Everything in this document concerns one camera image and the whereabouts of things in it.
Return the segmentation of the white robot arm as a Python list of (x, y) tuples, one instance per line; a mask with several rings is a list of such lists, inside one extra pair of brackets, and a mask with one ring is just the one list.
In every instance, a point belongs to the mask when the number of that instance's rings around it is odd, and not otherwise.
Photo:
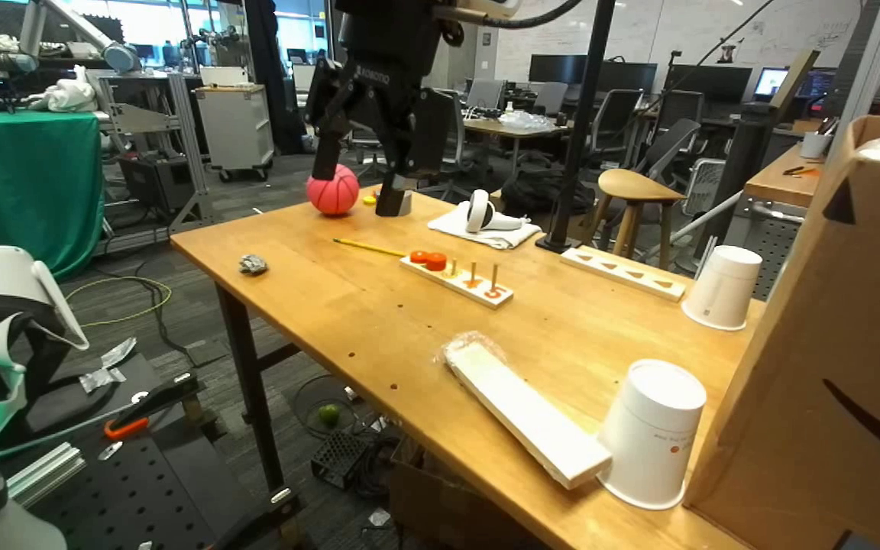
[(316, 179), (330, 179), (341, 140), (366, 129), (385, 151), (375, 215), (400, 218), (413, 184), (442, 165), (453, 96), (425, 86), (439, 41), (463, 41), (464, 22), (507, 24), (521, 0), (336, 0), (338, 59), (316, 66), (309, 124), (317, 131)]

